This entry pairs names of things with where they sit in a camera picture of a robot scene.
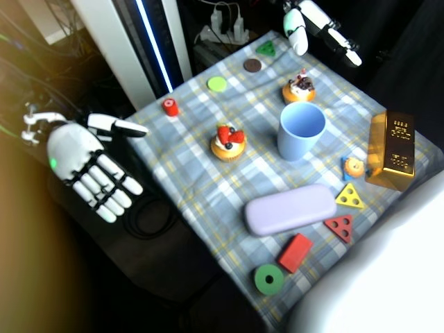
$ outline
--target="robotic hand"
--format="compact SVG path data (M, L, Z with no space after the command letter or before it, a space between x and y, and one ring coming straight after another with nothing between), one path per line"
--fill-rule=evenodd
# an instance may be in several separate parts
M51 127L46 145L49 165L53 172L72 187L74 191L105 221L113 223L125 209L132 205L130 196L143 192L142 186L111 158L99 138L110 141L110 137L94 135L85 127L69 122L57 112L30 113L24 116L28 125L22 139L32 145L39 144L41 130L31 131L31 126L40 121ZM121 132L131 137L143 137L148 129L106 114L90 114L86 125L96 134Z
M331 20L325 12L312 0L284 1L284 32L289 38L291 46L299 55L308 49L306 30L314 36L321 37L326 45L339 54L345 63L351 67L362 64L356 53L359 48L352 40L347 40L337 29L339 24Z

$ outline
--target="triangle block with holes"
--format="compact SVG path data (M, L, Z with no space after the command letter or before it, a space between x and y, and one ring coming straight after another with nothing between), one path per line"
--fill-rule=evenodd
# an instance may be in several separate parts
M324 224L346 243L352 240L353 216L343 215L324 221Z
M272 41L267 41L263 43L256 49L256 53L264 54L266 56L274 57L276 55L275 47L273 46Z
M364 208L364 204L351 182L349 182L336 197L336 203L349 207Z

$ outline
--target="red rectangular block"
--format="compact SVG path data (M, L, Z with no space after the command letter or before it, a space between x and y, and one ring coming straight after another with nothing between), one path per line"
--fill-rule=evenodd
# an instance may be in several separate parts
M298 270L312 246L312 241L306 238L303 234L297 234L291 240L285 251L280 255L277 262L288 270L288 272L294 273Z

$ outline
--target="red cylinder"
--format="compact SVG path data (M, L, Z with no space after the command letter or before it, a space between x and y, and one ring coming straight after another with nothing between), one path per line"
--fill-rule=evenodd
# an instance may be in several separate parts
M162 107L164 108L166 114L170 117L174 117L179 114L178 104L173 99L164 100L162 103Z

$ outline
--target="blue cup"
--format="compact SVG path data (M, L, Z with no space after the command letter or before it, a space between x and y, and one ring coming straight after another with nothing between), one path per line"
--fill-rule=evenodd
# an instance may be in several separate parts
M288 104L280 114L277 149L287 161L296 161L305 155L325 130L322 110L308 102Z

